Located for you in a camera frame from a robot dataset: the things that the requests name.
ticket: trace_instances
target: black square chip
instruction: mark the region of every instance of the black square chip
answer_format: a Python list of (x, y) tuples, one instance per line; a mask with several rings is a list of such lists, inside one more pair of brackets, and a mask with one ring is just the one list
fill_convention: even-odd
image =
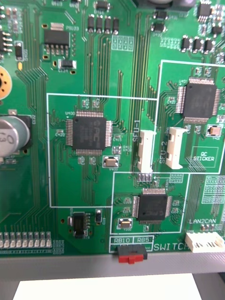
[(140, 195), (138, 221), (163, 221), (166, 215), (167, 195)]
[(183, 115), (186, 118), (211, 118), (217, 87), (214, 84), (186, 85)]
[(69, 32), (46, 29), (44, 31), (44, 41), (47, 45), (69, 46)]
[(104, 150), (106, 136), (106, 118), (74, 117), (73, 149)]
[(198, 17), (209, 17), (211, 15), (211, 6), (208, 3), (200, 3), (198, 7)]

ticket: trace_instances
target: gray panel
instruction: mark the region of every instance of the gray panel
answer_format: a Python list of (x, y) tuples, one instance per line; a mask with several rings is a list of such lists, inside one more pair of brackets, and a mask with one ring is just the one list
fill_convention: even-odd
[(224, 300), (225, 284), (219, 274), (195, 274), (193, 277), (202, 300)]
[(0, 299), (13, 300), (19, 281), (0, 281)]
[(119, 264), (115, 255), (0, 259), (0, 280), (92, 278), (225, 271), (225, 253), (166, 253), (135, 265)]

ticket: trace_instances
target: qfp chip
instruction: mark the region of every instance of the qfp chip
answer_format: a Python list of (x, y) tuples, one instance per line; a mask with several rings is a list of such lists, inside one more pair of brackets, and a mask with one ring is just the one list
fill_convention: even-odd
[(163, 221), (166, 216), (167, 195), (140, 195), (138, 221)]
[(104, 150), (106, 118), (74, 117), (73, 149)]
[(220, 90), (211, 78), (190, 77), (177, 96), (176, 113), (183, 114), (185, 123), (205, 124), (217, 115)]
[(69, 32), (46, 29), (44, 31), (44, 42), (46, 45), (69, 46)]
[(101, 155), (112, 144), (112, 122), (102, 112), (77, 111), (67, 120), (67, 145), (78, 155)]
[(211, 118), (217, 87), (215, 84), (188, 83), (184, 101), (185, 118)]

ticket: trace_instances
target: white connector header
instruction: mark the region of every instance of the white connector header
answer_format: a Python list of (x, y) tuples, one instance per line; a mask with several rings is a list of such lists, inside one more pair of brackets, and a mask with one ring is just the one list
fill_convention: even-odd
[(140, 131), (140, 142), (138, 146), (137, 167), (141, 173), (152, 173), (151, 168), (151, 148), (155, 132), (152, 130)]
[(225, 241), (217, 232), (186, 233), (185, 242), (193, 253), (225, 252)]
[(170, 127), (165, 163), (174, 170), (182, 169), (179, 164), (183, 133), (188, 129)]

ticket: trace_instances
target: gray plastic edge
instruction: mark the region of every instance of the gray plastic edge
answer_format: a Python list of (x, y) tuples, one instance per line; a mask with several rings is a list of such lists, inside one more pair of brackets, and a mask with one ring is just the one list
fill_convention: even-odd
[(115, 255), (0, 258), (0, 280), (41, 280), (225, 272), (225, 253), (151, 253), (134, 265)]

